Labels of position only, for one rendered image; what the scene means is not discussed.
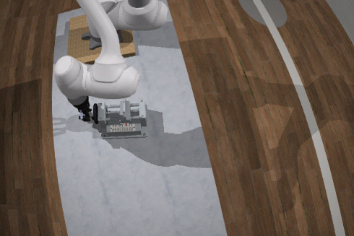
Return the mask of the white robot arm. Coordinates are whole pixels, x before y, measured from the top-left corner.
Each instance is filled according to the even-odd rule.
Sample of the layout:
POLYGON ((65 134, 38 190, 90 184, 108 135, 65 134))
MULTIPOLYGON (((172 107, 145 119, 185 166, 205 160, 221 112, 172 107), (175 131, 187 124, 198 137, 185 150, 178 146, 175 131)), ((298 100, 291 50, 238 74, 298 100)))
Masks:
POLYGON ((121 55, 121 30, 146 31, 162 27, 168 8, 158 0, 77 0, 87 16, 89 49, 102 47, 94 65, 84 64, 71 56, 61 57, 53 70, 56 84, 73 105, 87 96, 123 99, 138 88, 140 75, 128 66, 121 55), (102 5, 102 6, 101 6, 102 5), (118 33, 118 34, 117 34, 118 33))

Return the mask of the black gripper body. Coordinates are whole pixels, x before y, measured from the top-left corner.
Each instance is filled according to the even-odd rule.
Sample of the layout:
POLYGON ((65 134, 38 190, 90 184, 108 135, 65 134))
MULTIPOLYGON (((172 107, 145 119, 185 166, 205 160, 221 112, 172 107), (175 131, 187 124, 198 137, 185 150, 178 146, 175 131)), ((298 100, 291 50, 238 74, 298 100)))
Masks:
MULTIPOLYGON (((87 96, 87 99, 81 104, 81 105, 73 105, 75 108, 79 110, 82 110, 82 112, 85 111, 85 106, 88 103, 89 97, 87 96)), ((79 111, 80 112, 80 111, 79 111)))

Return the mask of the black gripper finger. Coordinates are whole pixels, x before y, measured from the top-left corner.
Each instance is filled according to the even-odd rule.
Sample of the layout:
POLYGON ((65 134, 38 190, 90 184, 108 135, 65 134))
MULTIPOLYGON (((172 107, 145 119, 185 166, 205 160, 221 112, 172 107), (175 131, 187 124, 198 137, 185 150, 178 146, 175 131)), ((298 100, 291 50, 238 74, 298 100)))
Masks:
POLYGON ((90 107, 90 103, 89 103, 89 101, 88 101, 88 103, 87 103, 87 111, 88 111, 88 113, 90 114, 90 116, 93 117, 93 115, 92 115, 92 113, 91 113, 92 108, 90 109, 89 107, 90 107))
POLYGON ((79 110, 79 111, 80 111, 79 119, 82 119, 84 122, 90 121, 90 122, 87 122, 87 123, 94 123, 92 118, 91 118, 91 116, 90 116, 90 114, 87 111, 87 106, 85 106, 85 111, 84 112, 82 112, 82 110, 79 110))

